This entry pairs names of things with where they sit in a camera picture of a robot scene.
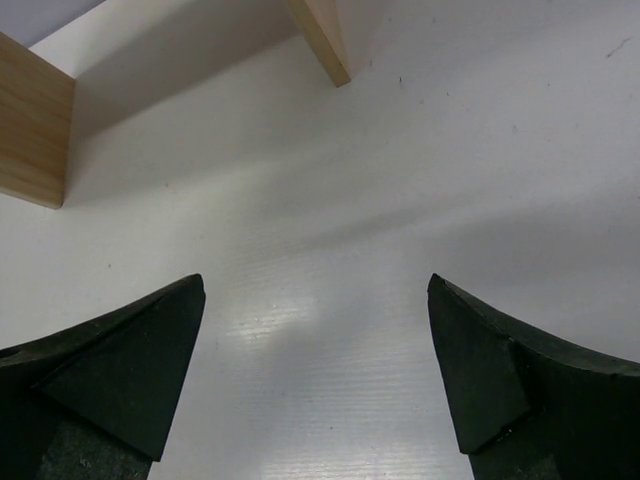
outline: white backdrop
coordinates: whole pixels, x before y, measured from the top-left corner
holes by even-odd
[[[640,360],[640,3],[339,6],[339,90],[277,2],[108,0],[35,48],[80,78],[72,173],[0,198],[0,347],[202,273],[152,480],[469,480],[435,271]]]

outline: wooden board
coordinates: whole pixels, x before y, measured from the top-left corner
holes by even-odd
[[[64,200],[75,80],[0,33],[0,192]]]
[[[307,43],[336,87],[351,81],[335,0],[287,0]]]

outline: dark speck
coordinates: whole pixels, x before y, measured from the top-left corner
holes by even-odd
[[[625,45],[627,42],[631,41],[631,39],[633,39],[633,37],[625,38],[625,39],[620,43],[620,45],[618,45],[616,48],[614,48],[614,49],[613,49],[613,50],[611,50],[609,53],[607,53],[607,58],[611,58],[611,57],[613,57],[613,55],[614,55],[618,50],[620,50],[622,47],[624,47],[624,45]]]

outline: light wood panel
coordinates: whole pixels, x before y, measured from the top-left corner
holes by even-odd
[[[286,1],[298,28],[336,87],[349,83],[349,62],[335,0]]]
[[[64,200],[75,80],[0,33],[0,191]]]

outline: wooden block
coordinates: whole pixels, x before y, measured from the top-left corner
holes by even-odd
[[[0,192],[64,200],[75,80],[0,33]]]
[[[335,0],[287,0],[291,16],[336,87],[351,81]]]

